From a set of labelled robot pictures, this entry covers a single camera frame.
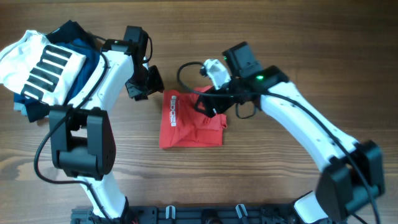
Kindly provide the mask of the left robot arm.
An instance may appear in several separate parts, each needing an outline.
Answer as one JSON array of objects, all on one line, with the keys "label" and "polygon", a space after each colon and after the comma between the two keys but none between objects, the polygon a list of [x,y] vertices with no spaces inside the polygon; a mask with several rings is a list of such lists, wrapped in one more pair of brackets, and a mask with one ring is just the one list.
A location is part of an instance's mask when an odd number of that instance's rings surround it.
[{"label": "left robot arm", "polygon": [[50,109],[50,131],[37,150],[34,170],[40,179],[47,180],[39,171],[39,156],[49,142],[54,167],[69,178],[66,184],[81,185],[93,205],[74,210],[72,223],[139,221],[112,172],[116,145],[108,113],[122,88],[136,101],[163,92],[157,67],[148,65],[146,50],[151,46],[143,28],[127,26],[123,39],[105,40],[98,66],[81,92],[68,105]]}]

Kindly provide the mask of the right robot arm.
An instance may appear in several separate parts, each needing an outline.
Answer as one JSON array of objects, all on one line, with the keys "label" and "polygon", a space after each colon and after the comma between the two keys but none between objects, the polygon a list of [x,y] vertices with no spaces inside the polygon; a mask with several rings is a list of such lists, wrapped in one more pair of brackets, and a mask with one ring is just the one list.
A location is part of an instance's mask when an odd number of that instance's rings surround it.
[{"label": "right robot arm", "polygon": [[212,81],[195,109],[213,117],[248,101],[274,118],[308,152],[320,171],[315,190],[298,198],[291,223],[343,222],[385,192],[382,153],[373,141],[359,142],[328,121],[278,67],[263,67],[242,42],[208,59],[200,73]]}]

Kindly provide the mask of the red printed t-shirt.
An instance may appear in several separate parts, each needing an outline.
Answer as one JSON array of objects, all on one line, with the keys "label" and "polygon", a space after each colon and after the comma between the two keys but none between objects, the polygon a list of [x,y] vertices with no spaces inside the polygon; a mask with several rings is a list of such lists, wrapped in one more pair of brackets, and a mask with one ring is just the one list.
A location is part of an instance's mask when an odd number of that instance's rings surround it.
[{"label": "red printed t-shirt", "polygon": [[199,95],[165,90],[162,101],[162,121],[159,147],[217,147],[223,145],[226,115],[212,118],[195,111]]}]

